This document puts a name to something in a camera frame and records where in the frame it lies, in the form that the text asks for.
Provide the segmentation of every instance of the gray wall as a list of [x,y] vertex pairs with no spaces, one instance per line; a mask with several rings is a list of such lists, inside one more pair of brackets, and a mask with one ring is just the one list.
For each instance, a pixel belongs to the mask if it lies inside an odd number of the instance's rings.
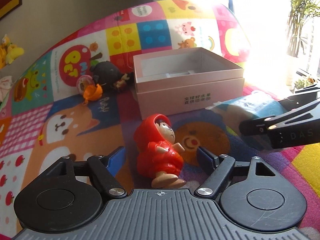
[[0,70],[0,76],[19,77],[58,41],[87,24],[127,7],[151,0],[22,0],[0,20],[0,38],[24,48],[25,54]]

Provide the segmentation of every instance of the open box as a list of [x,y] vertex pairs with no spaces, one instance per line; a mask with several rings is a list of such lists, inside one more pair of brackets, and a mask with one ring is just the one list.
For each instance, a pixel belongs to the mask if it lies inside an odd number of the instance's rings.
[[141,117],[177,114],[242,96],[243,68],[204,48],[133,57]]

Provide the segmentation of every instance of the yellow frame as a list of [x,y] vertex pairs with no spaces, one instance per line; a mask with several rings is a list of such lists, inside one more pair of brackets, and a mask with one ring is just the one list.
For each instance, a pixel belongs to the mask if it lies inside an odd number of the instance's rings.
[[20,5],[22,5],[22,0],[11,0],[0,8],[0,20]]

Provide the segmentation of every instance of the figurine face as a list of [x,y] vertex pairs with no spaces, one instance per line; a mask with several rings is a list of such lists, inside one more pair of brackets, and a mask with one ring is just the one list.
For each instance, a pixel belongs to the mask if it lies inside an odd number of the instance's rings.
[[156,120],[155,125],[163,138],[171,144],[174,144],[176,138],[174,136],[174,131],[172,130],[172,128],[163,120]]

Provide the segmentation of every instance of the yellow square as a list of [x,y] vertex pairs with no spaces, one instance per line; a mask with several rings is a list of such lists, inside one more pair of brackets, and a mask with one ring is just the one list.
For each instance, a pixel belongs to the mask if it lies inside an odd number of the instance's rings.
[[192,0],[163,0],[158,1],[167,19],[203,18],[215,19],[210,4],[195,3]]
[[106,29],[109,55],[141,50],[136,24],[127,24]]
[[306,145],[292,164],[320,197],[320,144]]

